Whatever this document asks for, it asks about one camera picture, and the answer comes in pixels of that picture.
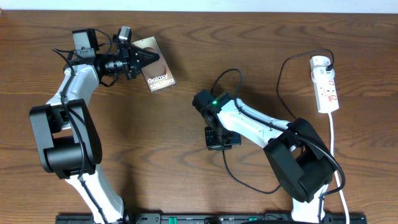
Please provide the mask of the Samsung Galaxy smartphone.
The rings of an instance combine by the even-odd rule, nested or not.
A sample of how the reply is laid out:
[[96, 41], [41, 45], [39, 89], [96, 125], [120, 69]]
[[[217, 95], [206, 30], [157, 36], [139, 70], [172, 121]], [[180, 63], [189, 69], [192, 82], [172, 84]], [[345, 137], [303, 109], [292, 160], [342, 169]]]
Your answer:
[[142, 74], [151, 93], [170, 88], [177, 84], [154, 36], [137, 40], [133, 42], [132, 45], [153, 53], [157, 53], [160, 57], [158, 61], [151, 63], [142, 69]]

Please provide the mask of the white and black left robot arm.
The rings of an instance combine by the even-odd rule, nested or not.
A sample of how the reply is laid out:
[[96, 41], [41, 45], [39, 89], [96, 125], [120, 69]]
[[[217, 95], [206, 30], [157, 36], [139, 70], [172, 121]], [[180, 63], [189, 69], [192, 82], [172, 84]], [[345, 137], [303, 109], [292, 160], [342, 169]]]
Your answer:
[[135, 223], [125, 202], [110, 185], [101, 166], [102, 146], [88, 105], [93, 92], [116, 82], [120, 74], [132, 80], [160, 59], [159, 54], [131, 45], [132, 31], [123, 26], [109, 37], [113, 53], [100, 53], [97, 29], [74, 30], [75, 49], [54, 52], [65, 61], [64, 79], [56, 94], [29, 111], [40, 163], [48, 173], [72, 185], [91, 210], [89, 215], [57, 215], [56, 223]]

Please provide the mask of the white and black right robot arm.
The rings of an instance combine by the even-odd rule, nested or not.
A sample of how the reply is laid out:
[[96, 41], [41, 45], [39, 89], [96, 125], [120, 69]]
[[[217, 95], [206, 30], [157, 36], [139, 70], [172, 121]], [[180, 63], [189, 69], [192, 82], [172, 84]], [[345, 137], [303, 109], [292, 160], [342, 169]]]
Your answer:
[[208, 150], [225, 152], [240, 145], [242, 136], [249, 139], [263, 149], [280, 186], [293, 198], [293, 219], [323, 221], [326, 187], [340, 167], [307, 120], [275, 119], [232, 94], [215, 97], [208, 90], [197, 93], [192, 105], [207, 125]]

